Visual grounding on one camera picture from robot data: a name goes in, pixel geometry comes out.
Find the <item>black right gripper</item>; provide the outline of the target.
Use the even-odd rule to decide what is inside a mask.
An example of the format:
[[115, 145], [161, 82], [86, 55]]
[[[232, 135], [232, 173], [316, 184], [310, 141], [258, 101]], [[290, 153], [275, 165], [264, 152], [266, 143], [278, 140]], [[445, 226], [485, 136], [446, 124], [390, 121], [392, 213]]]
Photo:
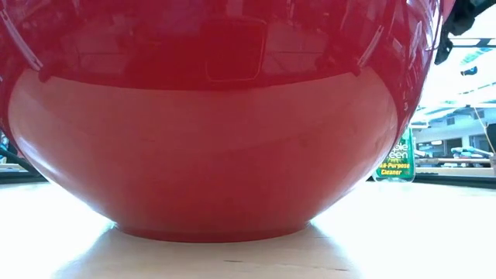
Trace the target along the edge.
[[[472, 28], [475, 19], [495, 5], [495, 0], [445, 0], [444, 32], [460, 36]], [[444, 63], [453, 49], [453, 42], [447, 34], [441, 36], [435, 65]]]

